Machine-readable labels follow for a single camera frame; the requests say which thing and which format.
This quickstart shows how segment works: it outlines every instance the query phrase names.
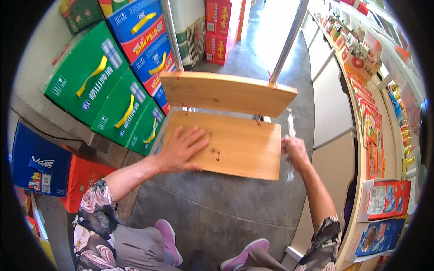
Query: pink sneaker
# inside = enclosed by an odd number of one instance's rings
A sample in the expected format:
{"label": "pink sneaker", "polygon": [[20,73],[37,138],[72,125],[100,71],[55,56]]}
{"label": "pink sneaker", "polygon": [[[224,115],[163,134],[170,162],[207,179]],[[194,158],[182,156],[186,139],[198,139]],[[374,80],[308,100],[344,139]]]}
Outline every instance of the pink sneaker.
{"label": "pink sneaker", "polygon": [[166,219],[159,219],[155,222],[154,228],[161,232],[164,242],[164,251],[168,251],[174,257],[173,266],[182,264],[182,257],[175,246],[175,232]]}
{"label": "pink sneaker", "polygon": [[268,251],[268,248],[270,247],[270,242],[265,238],[261,238],[249,243],[240,254],[222,262],[220,264],[220,270],[236,271],[238,268],[242,267],[246,263],[250,251],[257,247],[262,247],[265,251]]}

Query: stainless steel pole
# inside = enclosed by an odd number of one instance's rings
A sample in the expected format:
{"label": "stainless steel pole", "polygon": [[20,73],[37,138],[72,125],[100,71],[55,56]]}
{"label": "stainless steel pole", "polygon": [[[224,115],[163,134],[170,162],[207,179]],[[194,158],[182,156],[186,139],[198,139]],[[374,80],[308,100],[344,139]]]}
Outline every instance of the stainless steel pole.
{"label": "stainless steel pole", "polygon": [[279,77],[280,72],[282,71],[283,64],[285,63],[286,58],[288,57],[289,51],[293,46],[294,40],[296,39],[297,33],[300,29],[301,23],[303,21],[304,15],[307,11],[307,4],[309,0],[300,0],[300,4],[294,18],[293,25],[291,26],[291,30],[289,31],[288,38],[286,39],[285,45],[283,46],[282,53],[280,54],[279,60],[277,61],[276,67],[274,68],[273,74],[271,75],[270,82],[275,83],[277,81],[277,77]]}
{"label": "stainless steel pole", "polygon": [[175,26],[173,25],[169,0],[161,0],[161,7],[163,9],[164,17],[166,18],[167,36],[172,45],[176,69],[180,72],[184,70],[184,67],[182,66],[181,54],[179,53],[178,41],[176,40]]}

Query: wooden board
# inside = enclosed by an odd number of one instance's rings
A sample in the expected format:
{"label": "wooden board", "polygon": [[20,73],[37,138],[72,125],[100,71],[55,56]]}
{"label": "wooden board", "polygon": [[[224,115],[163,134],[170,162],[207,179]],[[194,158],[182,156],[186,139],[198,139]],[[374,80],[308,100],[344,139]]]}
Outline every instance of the wooden board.
{"label": "wooden board", "polygon": [[171,106],[216,109],[276,118],[297,90],[234,75],[208,72],[162,72],[161,84]]}
{"label": "wooden board", "polygon": [[208,146],[192,157],[205,170],[249,178],[278,180],[280,167],[280,124],[207,113],[174,111],[169,120],[163,148],[174,130],[186,132],[195,125],[205,129]]}

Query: hand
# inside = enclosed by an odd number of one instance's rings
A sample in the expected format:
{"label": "hand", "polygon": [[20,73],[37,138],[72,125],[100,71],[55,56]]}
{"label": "hand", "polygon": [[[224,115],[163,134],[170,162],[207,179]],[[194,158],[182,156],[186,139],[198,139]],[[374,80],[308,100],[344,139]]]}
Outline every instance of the hand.
{"label": "hand", "polygon": [[205,134],[205,130],[199,130],[195,126],[178,138],[181,131],[182,126],[176,128],[169,143],[159,154],[155,155],[156,166],[160,173],[203,170],[201,165],[189,162],[188,160],[208,145],[208,140],[201,140]]}
{"label": "hand", "polygon": [[280,152],[285,154],[287,153],[287,149],[289,150],[290,156],[286,160],[292,162],[294,169],[298,172],[303,171],[311,164],[303,139],[289,137],[288,135],[282,137],[280,139]]}

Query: yellow handle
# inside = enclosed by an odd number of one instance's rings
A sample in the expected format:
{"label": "yellow handle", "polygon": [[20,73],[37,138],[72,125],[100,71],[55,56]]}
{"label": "yellow handle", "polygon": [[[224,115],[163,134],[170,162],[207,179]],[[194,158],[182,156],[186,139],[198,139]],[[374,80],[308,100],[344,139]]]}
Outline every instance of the yellow handle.
{"label": "yellow handle", "polygon": [[161,61],[161,64],[158,65],[156,68],[154,68],[154,69],[152,69],[152,70],[149,70],[149,71],[148,71],[149,74],[154,74],[154,73],[157,73],[157,72],[159,72],[160,70],[162,70],[163,67],[164,67],[164,63],[165,63],[165,62],[166,62],[166,52],[164,52],[164,54],[163,54],[163,60]]}
{"label": "yellow handle", "polygon": [[133,111],[133,104],[134,104],[134,95],[131,94],[130,106],[128,106],[128,109],[125,112],[125,115],[122,117],[122,119],[118,123],[115,124],[115,128],[121,127],[122,124],[124,124],[127,121],[127,118],[130,116],[131,111]]}
{"label": "yellow handle", "polygon": [[143,141],[144,144],[148,144],[149,142],[151,142],[155,138],[155,128],[156,128],[155,125],[156,124],[157,124],[157,118],[154,118],[154,129],[152,130],[151,136],[147,140]]}
{"label": "yellow handle", "polygon": [[149,21],[150,19],[154,18],[155,16],[157,16],[156,12],[153,13],[149,13],[148,15],[146,15],[145,17],[143,17],[132,29],[131,29],[131,34],[136,34],[137,31],[139,31],[139,29],[141,29],[142,26],[144,26],[144,24]]}
{"label": "yellow handle", "polygon": [[80,87],[80,89],[76,92],[77,96],[79,98],[81,98],[81,94],[83,94],[84,89],[86,88],[86,82],[87,80],[89,80],[89,78],[91,78],[92,76],[95,76],[97,74],[99,74],[100,72],[102,72],[105,69],[105,66],[107,65],[107,57],[105,55],[102,56],[101,62],[99,64],[99,66],[96,68],[96,70],[91,73],[86,80],[84,80],[83,85]]}

